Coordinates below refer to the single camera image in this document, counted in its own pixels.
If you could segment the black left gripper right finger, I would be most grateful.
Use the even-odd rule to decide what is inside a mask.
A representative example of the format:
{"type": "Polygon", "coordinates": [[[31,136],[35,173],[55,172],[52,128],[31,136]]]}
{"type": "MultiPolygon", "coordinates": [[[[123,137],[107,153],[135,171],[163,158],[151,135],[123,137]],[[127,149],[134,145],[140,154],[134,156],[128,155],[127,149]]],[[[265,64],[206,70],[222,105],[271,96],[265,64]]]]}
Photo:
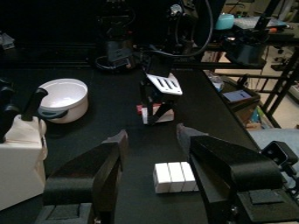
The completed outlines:
{"type": "Polygon", "coordinates": [[[210,224],[299,224],[298,156],[274,141],[255,151],[176,125],[210,224]]]}

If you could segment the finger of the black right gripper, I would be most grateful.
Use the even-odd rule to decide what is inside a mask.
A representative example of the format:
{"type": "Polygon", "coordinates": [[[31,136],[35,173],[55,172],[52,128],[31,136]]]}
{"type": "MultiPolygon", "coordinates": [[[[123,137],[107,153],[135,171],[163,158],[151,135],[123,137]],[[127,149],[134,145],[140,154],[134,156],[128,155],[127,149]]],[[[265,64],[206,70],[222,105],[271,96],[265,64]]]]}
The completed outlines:
{"type": "Polygon", "coordinates": [[[147,116],[154,115],[154,99],[148,92],[151,87],[152,87],[152,83],[150,80],[140,81],[139,83],[140,97],[142,97],[142,104],[147,108],[147,116]]]}
{"type": "Polygon", "coordinates": [[[154,112],[155,101],[152,98],[147,99],[147,123],[154,125],[162,118],[164,113],[174,108],[175,101],[163,102],[156,112],[154,112]]]}

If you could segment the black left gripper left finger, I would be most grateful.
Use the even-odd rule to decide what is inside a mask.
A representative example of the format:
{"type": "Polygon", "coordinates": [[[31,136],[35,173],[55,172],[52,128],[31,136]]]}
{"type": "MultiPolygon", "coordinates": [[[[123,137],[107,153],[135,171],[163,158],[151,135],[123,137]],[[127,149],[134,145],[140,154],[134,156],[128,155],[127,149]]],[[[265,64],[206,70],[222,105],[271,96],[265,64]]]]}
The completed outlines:
{"type": "Polygon", "coordinates": [[[47,179],[34,224],[114,224],[127,152],[122,130],[60,167],[47,179]]]}

